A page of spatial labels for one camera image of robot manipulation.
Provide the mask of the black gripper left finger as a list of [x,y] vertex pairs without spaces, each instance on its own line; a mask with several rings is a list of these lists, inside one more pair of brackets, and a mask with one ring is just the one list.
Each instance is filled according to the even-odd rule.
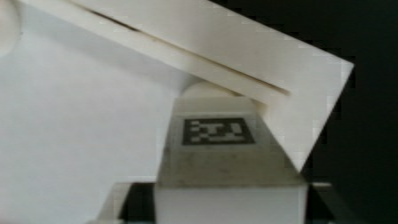
[[116,183],[100,210],[87,224],[157,224],[155,183]]

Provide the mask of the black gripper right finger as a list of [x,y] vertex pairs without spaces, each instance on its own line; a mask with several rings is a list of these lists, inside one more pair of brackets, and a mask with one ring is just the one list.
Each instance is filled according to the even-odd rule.
[[304,224],[363,224],[329,182],[309,185]]

